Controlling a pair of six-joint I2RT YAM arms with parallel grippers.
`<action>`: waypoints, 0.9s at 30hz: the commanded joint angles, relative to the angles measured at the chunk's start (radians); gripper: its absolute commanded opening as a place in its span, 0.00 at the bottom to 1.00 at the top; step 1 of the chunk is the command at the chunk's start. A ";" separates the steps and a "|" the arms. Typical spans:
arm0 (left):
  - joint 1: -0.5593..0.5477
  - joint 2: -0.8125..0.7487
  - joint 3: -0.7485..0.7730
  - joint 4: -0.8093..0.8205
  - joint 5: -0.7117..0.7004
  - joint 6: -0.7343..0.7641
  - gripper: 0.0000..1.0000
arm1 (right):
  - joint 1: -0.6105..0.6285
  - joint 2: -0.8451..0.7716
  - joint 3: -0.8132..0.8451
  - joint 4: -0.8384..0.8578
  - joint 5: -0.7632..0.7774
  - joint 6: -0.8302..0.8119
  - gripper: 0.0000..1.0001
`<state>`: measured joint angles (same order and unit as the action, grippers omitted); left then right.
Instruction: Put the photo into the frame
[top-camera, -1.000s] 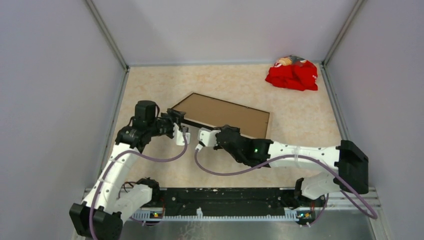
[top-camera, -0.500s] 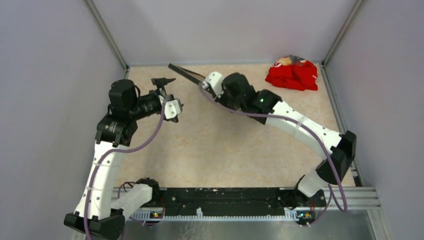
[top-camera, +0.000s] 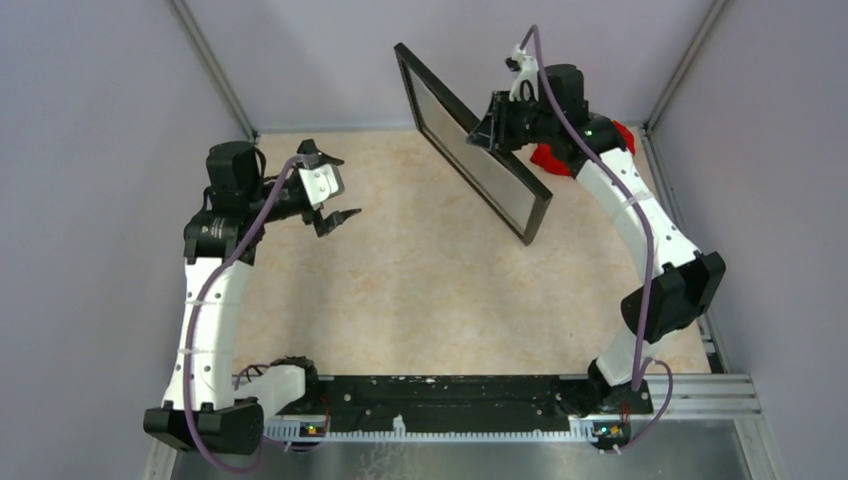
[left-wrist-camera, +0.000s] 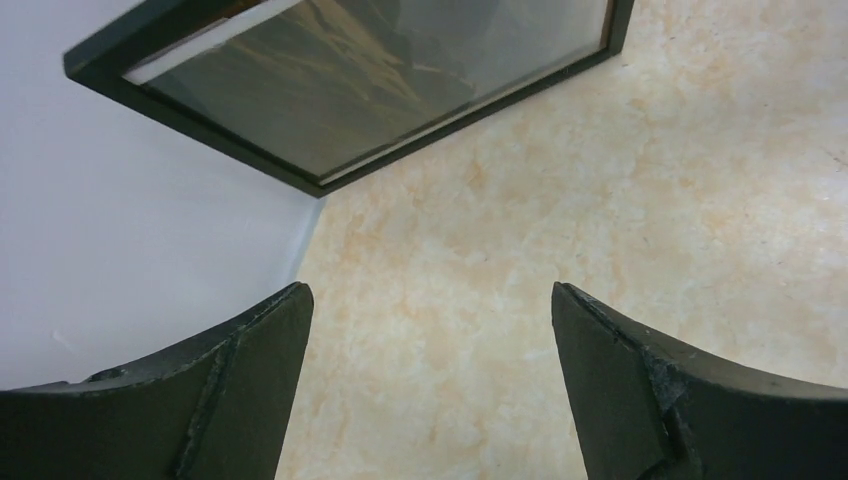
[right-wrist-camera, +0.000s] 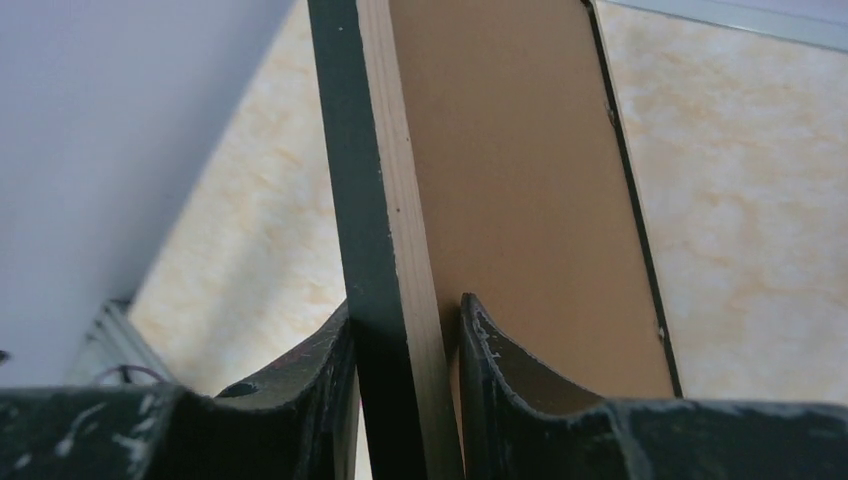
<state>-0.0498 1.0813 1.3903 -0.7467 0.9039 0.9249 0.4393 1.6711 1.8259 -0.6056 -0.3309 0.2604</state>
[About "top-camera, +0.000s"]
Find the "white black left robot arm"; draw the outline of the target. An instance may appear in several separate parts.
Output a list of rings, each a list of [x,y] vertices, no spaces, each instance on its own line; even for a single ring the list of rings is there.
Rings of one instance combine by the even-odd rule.
[[[319,404],[312,365],[284,359],[239,386],[232,374],[241,304],[267,224],[298,217],[324,238],[359,209],[324,213],[345,185],[344,160],[304,140],[281,171],[250,141],[212,146],[201,208],[183,229],[184,313],[172,375],[160,403],[145,411],[144,431],[169,447],[250,456],[266,422],[284,407],[308,413]]]

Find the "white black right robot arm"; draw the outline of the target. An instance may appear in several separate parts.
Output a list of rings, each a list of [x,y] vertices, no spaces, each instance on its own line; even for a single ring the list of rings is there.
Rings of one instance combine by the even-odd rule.
[[[616,121],[590,111],[584,77],[574,65],[539,67],[531,57],[506,63],[512,85],[493,93],[467,143],[489,152],[545,146],[555,163],[601,206],[642,277],[620,303],[624,325],[592,360],[584,380],[568,383],[563,409],[580,417],[620,408],[637,395],[668,336],[710,306],[726,272],[717,252],[689,240],[643,180],[631,139]]]

